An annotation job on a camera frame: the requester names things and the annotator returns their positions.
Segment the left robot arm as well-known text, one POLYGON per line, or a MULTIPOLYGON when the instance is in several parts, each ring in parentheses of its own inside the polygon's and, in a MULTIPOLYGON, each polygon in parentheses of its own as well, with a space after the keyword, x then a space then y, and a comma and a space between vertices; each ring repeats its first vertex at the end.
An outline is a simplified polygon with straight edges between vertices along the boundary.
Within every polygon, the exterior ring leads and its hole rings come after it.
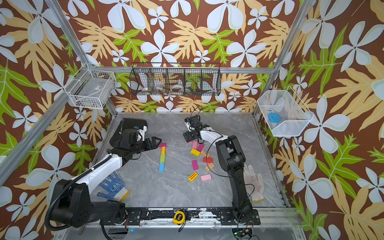
POLYGON ((89 170, 70 179, 60 180, 54 187, 52 200, 45 216, 45 227, 50 231, 79 228, 89 222, 116 221, 121 223, 127 215, 125 204, 115 199, 123 185, 114 177, 114 172, 133 159, 134 155, 157 149, 162 139, 145 138, 145 130, 137 126, 117 130, 110 139, 112 149, 89 170), (107 200, 93 202, 91 193, 105 184, 107 200))

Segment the yellow red striped block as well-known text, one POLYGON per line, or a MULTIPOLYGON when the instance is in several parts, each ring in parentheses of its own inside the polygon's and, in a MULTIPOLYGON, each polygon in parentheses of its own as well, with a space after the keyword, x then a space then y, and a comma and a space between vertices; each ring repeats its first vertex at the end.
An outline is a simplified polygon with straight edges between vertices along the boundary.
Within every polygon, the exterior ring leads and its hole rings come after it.
POLYGON ((193 172, 189 177, 188 180, 190 182, 193 182, 199 175, 196 172, 193 172))

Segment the blue block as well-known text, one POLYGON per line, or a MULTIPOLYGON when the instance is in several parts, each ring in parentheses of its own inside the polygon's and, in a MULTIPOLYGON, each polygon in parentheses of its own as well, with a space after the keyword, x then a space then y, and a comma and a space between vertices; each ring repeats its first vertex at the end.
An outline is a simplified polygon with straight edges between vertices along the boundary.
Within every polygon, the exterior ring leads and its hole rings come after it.
POLYGON ((160 173, 163 173, 163 172, 164 172, 164 169, 165 169, 165 163, 160 163, 160 164, 159 164, 159 172, 160 172, 160 173))

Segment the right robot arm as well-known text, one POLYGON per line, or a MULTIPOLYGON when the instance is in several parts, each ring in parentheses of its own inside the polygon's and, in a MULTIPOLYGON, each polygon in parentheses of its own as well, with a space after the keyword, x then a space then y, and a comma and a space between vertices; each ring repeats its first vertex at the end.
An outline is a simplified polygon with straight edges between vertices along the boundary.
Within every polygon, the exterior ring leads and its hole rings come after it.
POLYGON ((185 118, 184 122, 188 131, 183 133, 183 136, 187 142, 200 139, 216 146, 219 164, 230 180, 235 220, 238 223, 246 223, 253 214, 253 206, 244 179, 246 157, 237 137, 223 135, 209 125, 202 124, 198 115, 185 118))

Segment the green block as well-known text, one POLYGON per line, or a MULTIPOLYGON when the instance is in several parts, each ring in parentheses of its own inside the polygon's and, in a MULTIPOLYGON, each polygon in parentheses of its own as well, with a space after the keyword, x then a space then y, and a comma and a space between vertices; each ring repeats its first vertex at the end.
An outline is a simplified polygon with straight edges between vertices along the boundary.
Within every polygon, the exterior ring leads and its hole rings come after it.
POLYGON ((160 163, 165 163, 166 155, 161 155, 160 163))

